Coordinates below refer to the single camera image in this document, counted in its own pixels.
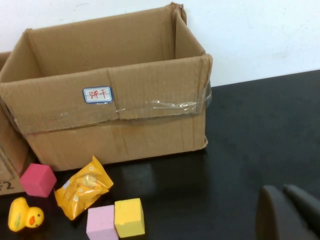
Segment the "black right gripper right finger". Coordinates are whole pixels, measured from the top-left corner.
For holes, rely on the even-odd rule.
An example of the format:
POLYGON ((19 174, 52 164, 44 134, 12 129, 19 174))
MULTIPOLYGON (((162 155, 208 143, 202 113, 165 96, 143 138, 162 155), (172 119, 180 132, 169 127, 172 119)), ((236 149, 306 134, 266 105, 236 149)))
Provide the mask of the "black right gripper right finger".
POLYGON ((320 200, 302 188, 285 184, 283 192, 314 233, 320 236, 320 200))

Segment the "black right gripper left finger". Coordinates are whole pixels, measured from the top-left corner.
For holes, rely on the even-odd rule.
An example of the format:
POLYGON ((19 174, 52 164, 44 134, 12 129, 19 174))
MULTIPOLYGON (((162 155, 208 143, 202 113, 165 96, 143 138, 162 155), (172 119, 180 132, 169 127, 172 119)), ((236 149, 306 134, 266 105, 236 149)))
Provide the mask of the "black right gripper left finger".
POLYGON ((259 191, 255 235, 257 240, 311 240, 313 231, 284 193, 265 185, 259 191))

